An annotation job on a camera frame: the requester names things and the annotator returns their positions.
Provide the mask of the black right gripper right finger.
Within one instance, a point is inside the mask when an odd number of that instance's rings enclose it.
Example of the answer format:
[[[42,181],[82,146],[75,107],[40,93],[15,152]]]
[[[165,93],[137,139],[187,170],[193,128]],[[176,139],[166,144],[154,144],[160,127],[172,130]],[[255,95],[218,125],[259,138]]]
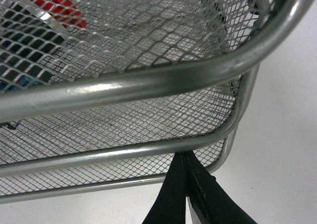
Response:
[[[203,224],[254,224],[217,183],[195,154],[185,153],[187,195]]]

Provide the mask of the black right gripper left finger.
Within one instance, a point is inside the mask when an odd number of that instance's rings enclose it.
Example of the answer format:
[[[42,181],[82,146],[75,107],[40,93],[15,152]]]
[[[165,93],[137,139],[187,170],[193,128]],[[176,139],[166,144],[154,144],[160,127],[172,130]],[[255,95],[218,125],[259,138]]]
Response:
[[[186,222],[186,169],[180,153],[174,154],[159,194],[143,220],[144,224]]]

